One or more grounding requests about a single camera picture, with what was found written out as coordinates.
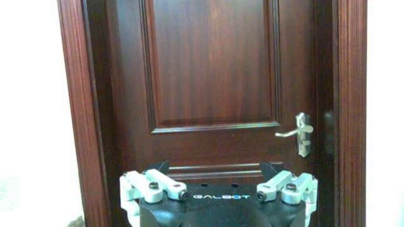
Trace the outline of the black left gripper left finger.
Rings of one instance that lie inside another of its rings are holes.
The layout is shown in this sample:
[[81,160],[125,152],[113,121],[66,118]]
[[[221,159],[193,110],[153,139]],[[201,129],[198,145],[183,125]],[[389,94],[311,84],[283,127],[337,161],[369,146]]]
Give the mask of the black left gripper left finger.
[[189,199],[187,184],[169,177],[170,162],[153,164],[143,172],[125,172],[119,178],[121,207],[129,217],[141,216],[138,200],[157,204],[163,201],[165,195],[170,199],[185,202]]

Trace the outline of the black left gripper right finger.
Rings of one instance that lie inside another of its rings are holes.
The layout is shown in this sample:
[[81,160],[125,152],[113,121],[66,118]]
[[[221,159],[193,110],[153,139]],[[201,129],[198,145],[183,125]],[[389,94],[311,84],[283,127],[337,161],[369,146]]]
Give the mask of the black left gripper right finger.
[[306,213],[318,210],[319,180],[310,173],[297,176],[291,171],[277,170],[270,163],[261,163],[261,170],[266,182],[257,186],[257,196],[261,202],[270,202],[282,196],[282,201],[289,205],[306,203]]

